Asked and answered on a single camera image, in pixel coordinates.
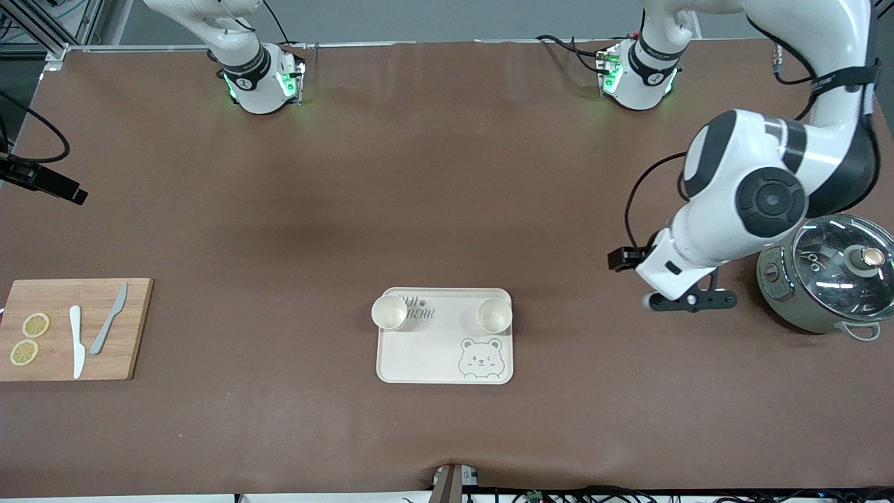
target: white knife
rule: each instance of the white knife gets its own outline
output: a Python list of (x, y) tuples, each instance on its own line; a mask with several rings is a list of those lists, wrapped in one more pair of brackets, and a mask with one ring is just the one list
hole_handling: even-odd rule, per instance
[(114, 320), (114, 317), (117, 316), (118, 313), (122, 311), (122, 309), (124, 309), (125, 299), (127, 299), (126, 281), (122, 283), (121, 290), (118, 291), (118, 298), (114, 300), (114, 304), (112, 304), (112, 310), (109, 311), (108, 317), (105, 318), (105, 323), (103, 323), (103, 327), (99, 330), (97, 338), (93, 339), (93, 345), (90, 347), (90, 354), (99, 354), (99, 352), (103, 350), (105, 337), (109, 335), (109, 329), (112, 327), (112, 320)]
[(87, 356), (87, 348), (80, 343), (80, 306), (73, 305), (68, 310), (68, 317), (72, 319), (72, 342), (74, 343), (74, 378), (80, 379), (80, 373), (84, 370), (84, 357)]

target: green led light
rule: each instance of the green led light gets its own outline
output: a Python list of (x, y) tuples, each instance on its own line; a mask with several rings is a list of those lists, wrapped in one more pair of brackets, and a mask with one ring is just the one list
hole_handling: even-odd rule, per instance
[(230, 98), (232, 98), (233, 101), (239, 101), (239, 99), (236, 98), (236, 91), (233, 90), (233, 88), (232, 88), (232, 83), (230, 82), (230, 78), (227, 77), (226, 75), (224, 75), (223, 81), (226, 82), (226, 87), (228, 90), (230, 90)]
[(666, 88), (664, 88), (664, 94), (671, 92), (671, 89), (673, 88), (673, 78), (676, 76), (677, 76), (677, 70), (674, 69), (674, 71), (670, 73), (670, 77), (668, 77), (668, 85)]
[(294, 96), (295, 79), (292, 79), (288, 73), (282, 74), (278, 72), (276, 75), (279, 77), (280, 86), (283, 88), (283, 94), (287, 97)]
[(614, 69), (605, 76), (605, 84), (603, 86), (605, 92), (613, 93), (618, 88), (618, 82), (623, 76), (624, 68), (620, 64), (616, 64)]

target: tray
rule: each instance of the tray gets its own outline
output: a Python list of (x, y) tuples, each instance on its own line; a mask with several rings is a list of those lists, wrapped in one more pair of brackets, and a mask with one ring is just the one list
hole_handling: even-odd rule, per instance
[(379, 329), (379, 379), (416, 384), (505, 384), (512, 379), (512, 325), (494, 335), (477, 322), (478, 305), (485, 299), (512, 305), (505, 290), (395, 287), (387, 294), (401, 297), (409, 312), (399, 329)]

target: gray floor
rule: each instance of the gray floor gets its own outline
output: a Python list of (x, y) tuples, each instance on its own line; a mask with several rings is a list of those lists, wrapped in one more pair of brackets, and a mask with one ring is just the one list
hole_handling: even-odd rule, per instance
[[(0, 61), (0, 85), (20, 103), (28, 105), (38, 86), (38, 77), (44, 68), (43, 60)], [(0, 115), (6, 121), (10, 138), (15, 140), (25, 118), (25, 111), (0, 98)]]
[[(631, 0), (268, 0), (289, 38), (303, 42), (376, 42), (416, 40), (445, 42), (483, 39), (533, 38), (549, 33), (560, 38), (609, 38), (638, 27), (641, 7)], [(125, 5), (126, 0), (114, 0)], [(704, 38), (759, 38), (742, 15), (699, 14)], [(250, 18), (262, 40), (282, 36), (263, 8)], [(114, 27), (106, 27), (106, 32)], [(881, 20), (879, 54), (894, 61), (894, 13)], [(197, 44), (182, 26), (133, 0), (123, 29), (122, 45)], [(0, 82), (27, 103), (37, 85), (42, 63), (0, 61)], [(882, 72), (876, 96), (894, 129), (894, 70)], [(0, 103), (15, 136), (21, 111)]]

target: white cup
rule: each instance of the white cup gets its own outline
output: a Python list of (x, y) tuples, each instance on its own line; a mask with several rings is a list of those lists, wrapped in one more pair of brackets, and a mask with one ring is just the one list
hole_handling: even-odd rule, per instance
[(500, 334), (512, 324), (512, 308), (503, 299), (487, 299), (478, 306), (478, 325), (488, 334)]
[(407, 303), (397, 295), (382, 295), (373, 303), (373, 322), (385, 330), (395, 330), (407, 319)]

